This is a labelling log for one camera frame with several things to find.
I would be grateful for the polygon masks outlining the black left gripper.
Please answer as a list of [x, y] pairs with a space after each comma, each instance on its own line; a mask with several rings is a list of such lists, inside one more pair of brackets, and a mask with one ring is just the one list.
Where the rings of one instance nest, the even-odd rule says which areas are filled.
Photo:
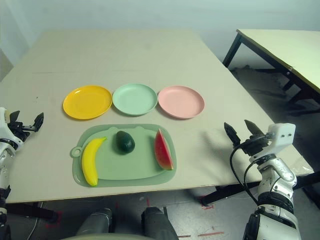
[[40, 113], [34, 120], [33, 126], [24, 126], [22, 122], [17, 122], [20, 111], [11, 112], [7, 124], [10, 131], [23, 142], [29, 137], [30, 132], [38, 132], [44, 122], [44, 113]]

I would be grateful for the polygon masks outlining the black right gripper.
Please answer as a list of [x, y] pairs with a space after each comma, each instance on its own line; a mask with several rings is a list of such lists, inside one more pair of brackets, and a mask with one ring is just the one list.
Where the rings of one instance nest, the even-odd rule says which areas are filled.
[[[266, 135], [257, 127], [255, 123], [249, 120], [244, 120], [247, 129], [251, 133], [249, 139], [246, 139], [245, 142], [242, 143], [241, 149], [243, 152], [250, 157], [254, 156], [257, 153], [260, 153], [264, 147], [268, 146], [269, 140]], [[237, 147], [241, 144], [241, 140], [237, 135], [235, 129], [229, 125], [228, 123], [224, 123], [224, 130], [231, 140], [234, 147]]]

